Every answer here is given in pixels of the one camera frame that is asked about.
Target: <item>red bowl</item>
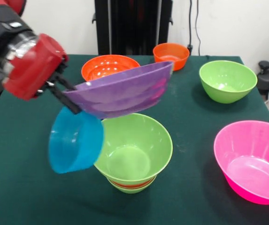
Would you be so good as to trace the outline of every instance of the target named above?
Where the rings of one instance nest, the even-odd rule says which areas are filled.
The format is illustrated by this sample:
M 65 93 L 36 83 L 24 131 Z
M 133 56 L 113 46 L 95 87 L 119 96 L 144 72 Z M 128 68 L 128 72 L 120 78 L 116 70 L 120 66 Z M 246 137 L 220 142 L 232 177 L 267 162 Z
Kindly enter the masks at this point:
M 139 63 L 127 56 L 102 55 L 87 61 L 81 74 L 86 81 L 92 81 L 135 67 L 139 67 Z

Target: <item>black cable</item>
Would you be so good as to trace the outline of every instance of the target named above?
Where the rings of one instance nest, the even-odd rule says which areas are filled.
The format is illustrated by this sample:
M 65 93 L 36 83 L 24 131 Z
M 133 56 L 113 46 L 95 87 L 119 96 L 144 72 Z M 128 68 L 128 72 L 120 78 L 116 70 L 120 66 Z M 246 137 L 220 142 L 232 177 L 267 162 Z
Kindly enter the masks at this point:
M 190 0 L 190 12 L 189 12 L 190 45 L 192 45 L 192 26 L 191 26 L 191 14 L 192 14 L 192 0 Z
M 195 30 L 196 30 L 197 38 L 199 40 L 198 54 L 200 55 L 201 39 L 199 37 L 198 30 L 197 30 L 198 16 L 199 16 L 199 0 L 197 0 L 197 14 L 196 14 L 196 21 L 195 21 Z

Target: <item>bowl rim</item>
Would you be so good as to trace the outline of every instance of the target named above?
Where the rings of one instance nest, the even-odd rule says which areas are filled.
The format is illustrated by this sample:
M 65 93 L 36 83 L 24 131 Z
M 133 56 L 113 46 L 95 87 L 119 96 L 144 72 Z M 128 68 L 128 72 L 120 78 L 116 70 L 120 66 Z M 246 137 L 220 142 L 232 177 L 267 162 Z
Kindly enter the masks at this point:
M 94 61 L 94 60 L 96 60 L 96 59 L 106 58 L 106 57 L 109 57 L 109 56 L 116 56 L 116 57 L 120 57 L 120 58 L 128 59 L 128 60 L 130 60 L 130 61 L 136 63 L 136 64 L 137 64 L 136 67 L 140 67 L 140 64 L 139 64 L 135 59 L 130 58 L 130 57 L 125 56 L 125 55 L 117 55 L 117 54 L 99 55 L 99 56 L 97 56 L 97 57 L 93 57 L 93 58 L 91 58 L 90 60 L 88 60 L 88 61 L 81 67 L 80 73 L 81 73 L 82 78 L 85 79 L 84 74 L 83 74 L 82 71 L 83 71 L 84 67 L 87 66 L 88 63 L 90 63 L 90 62 L 92 62 L 92 61 Z
M 146 184 L 145 186 L 136 188 L 136 189 L 122 188 L 122 187 L 117 186 L 116 184 L 114 184 L 109 178 L 106 177 L 106 179 L 109 181 L 109 183 L 110 183 L 112 186 L 114 186 L 114 187 L 117 188 L 117 189 L 121 189 L 121 190 L 125 190 L 125 191 L 138 191 L 138 190 L 145 189 L 145 188 L 147 188 L 148 186 L 150 186 L 150 185 L 155 181 L 156 177 L 157 177 L 157 175 L 153 178 L 153 180 L 151 180 L 150 183 Z
M 170 160 L 171 160 L 171 158 L 172 158 L 172 155 L 173 155 L 173 142 L 172 142 L 172 138 L 171 138 L 169 132 L 167 131 L 167 129 L 166 129 L 160 122 L 158 122 L 157 120 L 153 119 L 153 118 L 150 117 L 150 116 L 146 116 L 146 115 L 144 115 L 144 114 L 140 114 L 140 113 L 131 113 L 131 114 L 129 114 L 129 115 L 142 116 L 142 117 L 145 117 L 146 119 L 151 119 L 151 120 L 153 120 L 155 123 L 159 124 L 160 127 L 163 128 L 163 130 L 165 131 L 165 133 L 168 135 L 168 139 L 169 139 L 169 142 L 170 142 L 170 149 L 171 149 L 170 154 L 169 154 L 169 157 L 168 157 L 168 159 L 167 159 L 167 162 L 164 164 L 164 166 L 163 166 L 159 171 L 157 171 L 157 172 L 155 172 L 155 173 L 153 173 L 153 174 L 151 174 L 151 175 L 149 175 L 149 176 L 147 176 L 147 177 L 144 177 L 144 178 L 142 178 L 142 179 L 139 179 L 139 180 L 125 180 L 125 179 L 120 179 L 120 178 L 118 178 L 118 177 L 111 176 L 111 175 L 109 175 L 108 173 L 102 171 L 102 170 L 96 165 L 98 161 L 96 161 L 93 165 L 100 171 L 100 173 L 102 173 L 102 174 L 103 174 L 105 177 L 107 177 L 107 178 L 109 177 L 109 178 L 111 178 L 111 179 L 119 180 L 119 181 L 122 181 L 122 182 L 140 182 L 140 181 L 142 181 L 142 180 L 148 180 L 148 179 L 151 179 L 152 177 L 158 175 L 161 171 L 164 170 L 164 168 L 167 167 L 167 165 L 169 164 L 169 162 L 170 162 Z
M 183 50 L 185 50 L 186 53 L 188 53 L 188 55 L 187 55 L 186 57 L 181 58 L 181 59 L 176 60 L 176 61 L 172 61 L 172 60 L 171 60 L 172 62 L 180 62 L 180 61 L 183 61 L 183 60 L 188 59 L 188 58 L 190 57 L 190 50 L 188 50 L 187 47 L 185 47 L 184 45 L 178 44 L 178 43 L 173 43 L 173 42 L 166 42 L 166 43 L 161 43 L 161 44 L 156 45 L 156 46 L 153 48 L 153 50 L 152 50 L 154 56 L 160 58 L 157 54 L 155 54 L 155 49 L 156 49 L 157 47 L 159 47 L 159 46 L 163 46 L 163 45 L 177 45 L 177 46 L 183 48 Z
M 215 141 L 214 141 L 214 154 L 215 154 L 215 160 L 217 161 L 219 167 L 221 168 L 222 172 L 224 173 L 225 176 L 229 177 L 229 179 L 235 183 L 236 185 L 238 185 L 240 188 L 242 188 L 243 190 L 255 195 L 255 196 L 258 196 L 260 198 L 263 198 L 263 199 L 266 199 L 266 200 L 269 200 L 268 197 L 265 197 L 265 196 L 262 196 L 262 195 L 259 195 L 257 193 L 254 193 L 250 190 L 248 190 L 247 188 L 241 186 L 239 183 L 237 183 L 236 181 L 234 181 L 226 172 L 226 170 L 221 166 L 219 160 L 218 160 L 218 157 L 217 157 L 217 154 L 216 154 L 216 145 L 217 145 L 217 139 L 219 138 L 219 136 L 221 135 L 221 133 L 224 132 L 225 129 L 229 128 L 229 127 L 232 127 L 233 125 L 237 125 L 237 124 L 240 124 L 240 123 L 258 123 L 258 124 L 264 124 L 264 125 L 267 125 L 269 126 L 269 122 L 265 122 L 265 121 L 260 121 L 260 120 L 242 120 L 242 121 L 237 121 L 237 122 L 234 122 L 234 123 L 231 123 L 231 124 L 228 124 L 226 125 L 225 127 L 223 127 L 219 132 L 218 134 L 216 135 L 215 137 Z
M 91 86 L 91 84 L 96 81 L 100 81 L 101 79 L 107 79 L 111 76 L 105 76 L 105 77 L 101 77 L 101 78 L 98 78 L 98 79 L 95 79 L 95 80 L 92 80 L 92 81 L 89 81 L 89 82 L 83 82 L 83 83 L 80 83 L 80 84 L 77 84 L 75 85 L 76 88 L 78 88 L 79 86 L 82 86 L 83 84 L 86 84 L 85 87 L 82 87 L 81 89 L 77 89 L 77 90 L 65 90 L 64 92 L 68 92 L 68 93 L 78 93 L 80 91 L 92 91 L 92 90 L 95 90 L 95 89 L 99 89 L 101 87 L 107 87 L 107 86 L 111 86 L 111 85 L 115 85 L 117 83 L 122 83 L 122 82 L 126 82 L 126 81 L 132 81 L 132 80 L 135 80 L 135 79 L 138 79 L 138 78 L 141 78 L 141 77 L 144 77 L 148 74 L 151 74 L 151 73 L 157 73 L 158 71 L 161 71 L 162 69 L 164 68 L 168 68 L 168 67 L 171 67 L 171 70 L 170 70 L 170 73 L 169 73 L 169 77 L 172 76 L 172 73 L 173 73 L 173 67 L 174 67 L 174 63 L 172 61 L 163 61 L 163 62 L 155 62 L 155 63 L 151 63 L 151 64 L 146 64 L 146 65 L 142 65 L 140 67 L 135 67 L 135 68 L 132 68 L 132 69 L 127 69 L 127 70 L 124 70 L 122 72 L 117 72 L 115 74 L 119 74 L 119 73 L 125 73 L 127 71 L 130 71 L 130 70 L 136 70 L 136 69 L 139 69 L 139 68 L 143 68 L 143 67 L 149 67 L 151 65 L 154 65 L 156 64 L 156 66 L 160 66 L 158 67 L 157 69 L 155 70 L 152 70 L 152 71 L 148 71 L 148 72 L 145 72 L 143 74 L 139 74 L 137 76 L 133 76 L 133 77 L 128 77 L 128 78 L 123 78 L 121 80 L 114 80 L 114 81 L 110 81 L 108 83 L 103 83 L 103 84 L 100 84 L 98 86 Z
M 206 82 L 206 81 L 202 78 L 202 76 L 201 76 L 201 70 L 202 70 L 206 65 L 211 64 L 211 63 L 216 63 L 216 62 L 228 62 L 228 63 L 233 63 L 233 64 L 236 64 L 236 65 L 239 65 L 239 66 L 241 66 L 241 67 L 246 68 L 247 70 L 249 70 L 249 71 L 254 75 L 254 77 L 255 77 L 255 83 L 254 83 L 250 88 L 247 88 L 247 89 L 245 89 L 245 90 L 239 90 L 239 91 L 233 91 L 233 90 L 221 90 L 221 89 L 218 89 L 218 88 L 213 87 L 212 85 L 210 85 L 208 82 Z M 201 68 L 199 69 L 199 77 L 200 77 L 200 79 L 201 79 L 204 83 L 206 83 L 206 84 L 207 84 L 208 86 L 210 86 L 211 88 L 213 88 L 213 89 L 215 89 L 215 90 L 222 91 L 222 92 L 227 92 L 227 93 L 243 93 L 243 92 L 246 92 L 246 91 L 250 91 L 250 90 L 252 90 L 252 89 L 257 85 L 257 81 L 258 81 L 258 79 L 257 79 L 257 75 L 255 74 L 255 72 L 254 72 L 252 69 L 250 69 L 249 67 L 245 66 L 244 64 L 241 64 L 241 63 L 238 63 L 238 62 L 234 62 L 234 61 L 229 61 L 229 60 L 214 60 L 214 61 L 207 62 L 207 63 L 203 64 L 203 65 L 201 66 Z

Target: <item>dark green tablecloth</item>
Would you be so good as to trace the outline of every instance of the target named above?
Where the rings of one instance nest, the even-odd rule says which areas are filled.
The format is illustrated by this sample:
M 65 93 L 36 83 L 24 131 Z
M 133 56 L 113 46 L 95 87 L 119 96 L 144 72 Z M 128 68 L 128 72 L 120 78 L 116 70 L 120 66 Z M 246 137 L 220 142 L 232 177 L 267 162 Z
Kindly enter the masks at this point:
M 80 69 L 93 56 L 71 55 L 65 76 L 82 82 Z M 133 57 L 141 65 L 151 56 Z M 173 139 L 168 167 L 150 188 L 127 195 L 95 168 L 55 174 L 47 160 L 48 136 L 61 104 L 46 93 L 24 102 L 0 99 L 0 225 L 217 225 L 269 224 L 269 206 L 235 194 L 213 154 L 217 132 L 238 120 L 269 121 L 258 91 L 231 105 L 209 99 L 199 68 L 209 60 L 190 57 L 175 72 L 162 101 L 142 113 L 162 123 Z

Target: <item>plastic bowl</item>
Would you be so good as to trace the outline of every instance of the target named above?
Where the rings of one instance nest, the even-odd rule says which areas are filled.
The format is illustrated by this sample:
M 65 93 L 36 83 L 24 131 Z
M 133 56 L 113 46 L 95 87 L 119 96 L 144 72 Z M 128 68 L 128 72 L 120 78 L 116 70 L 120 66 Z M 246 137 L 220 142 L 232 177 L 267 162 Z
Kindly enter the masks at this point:
M 103 126 L 96 117 L 74 115 L 64 107 L 56 117 L 49 138 L 49 162 L 57 173 L 83 170 L 98 159 L 103 145 Z
M 105 140 L 95 167 L 120 188 L 143 188 L 169 163 L 173 144 L 158 121 L 130 114 L 102 121 Z
M 202 86 L 208 96 L 229 104 L 246 96 L 257 84 L 256 74 L 248 67 L 232 61 L 212 61 L 200 71 Z
M 139 67 L 139 63 L 127 56 L 102 55 L 87 61 L 81 74 L 86 81 L 92 81 L 135 67 Z
M 179 44 L 163 43 L 153 49 L 155 62 L 173 61 L 174 71 L 180 70 L 185 66 L 190 56 L 190 51 Z
M 79 84 L 64 94 L 84 111 L 100 118 L 139 112 L 157 104 L 168 87 L 172 62 L 129 69 Z
M 108 178 L 107 178 L 107 180 L 109 181 L 109 183 L 112 185 L 112 186 L 114 186 L 116 189 L 118 189 L 118 190 L 120 190 L 120 191 L 122 191 L 122 192 L 124 192 L 124 193 L 126 193 L 126 194 L 136 194 L 136 193 L 138 193 L 138 192 L 141 192 L 142 190 L 145 190 L 147 187 L 149 187 L 154 181 L 155 181 L 155 178 L 156 178 L 156 176 L 154 177 L 154 178 L 152 178 L 146 185 L 144 185 L 144 186 L 141 186 L 141 187 L 139 187 L 139 188 L 124 188 L 124 187 L 121 187 L 121 186 L 118 186 L 118 185 L 116 185 L 115 183 L 113 183 L 111 180 L 109 180 Z
M 257 204 L 269 204 L 269 123 L 240 121 L 216 136 L 215 158 L 231 188 Z

